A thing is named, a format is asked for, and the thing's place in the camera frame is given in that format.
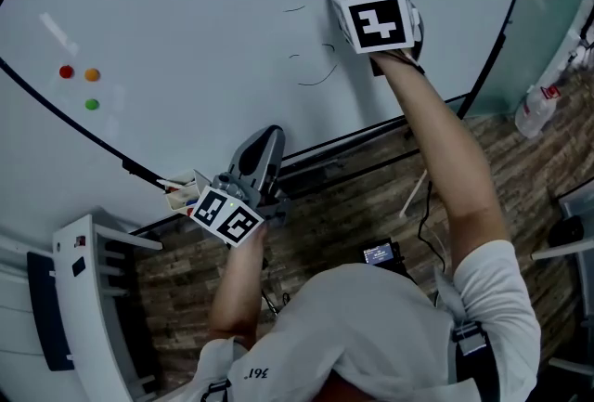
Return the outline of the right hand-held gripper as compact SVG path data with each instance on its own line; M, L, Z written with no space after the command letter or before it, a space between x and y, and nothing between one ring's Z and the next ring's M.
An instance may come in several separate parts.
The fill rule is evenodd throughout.
M330 0L339 28L357 54L386 54L419 72L424 24L411 0Z

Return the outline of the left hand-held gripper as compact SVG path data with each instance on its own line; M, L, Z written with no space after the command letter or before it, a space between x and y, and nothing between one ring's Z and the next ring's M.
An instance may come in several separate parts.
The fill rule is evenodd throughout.
M279 187L285 134L278 125L259 130L234 153L228 169L203 188L189 217L237 248L263 224L282 226L290 198Z

